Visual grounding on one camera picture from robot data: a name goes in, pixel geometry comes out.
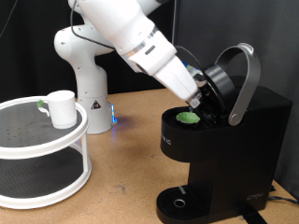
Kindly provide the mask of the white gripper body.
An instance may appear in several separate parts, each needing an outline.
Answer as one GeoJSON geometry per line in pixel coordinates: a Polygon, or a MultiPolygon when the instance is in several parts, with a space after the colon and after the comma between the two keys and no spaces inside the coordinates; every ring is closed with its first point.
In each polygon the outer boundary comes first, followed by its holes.
{"type": "Polygon", "coordinates": [[[122,58],[135,72],[154,77],[178,98],[188,101],[198,87],[176,54],[177,50],[165,36],[159,30],[153,30],[122,58]]]}

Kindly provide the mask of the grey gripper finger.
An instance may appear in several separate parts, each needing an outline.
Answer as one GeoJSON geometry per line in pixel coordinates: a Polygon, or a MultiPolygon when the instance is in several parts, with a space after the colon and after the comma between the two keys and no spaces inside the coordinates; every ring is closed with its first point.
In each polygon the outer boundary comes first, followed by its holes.
{"type": "Polygon", "coordinates": [[[192,108],[197,108],[201,104],[202,93],[196,93],[191,99],[187,101],[188,105],[192,108]]]}

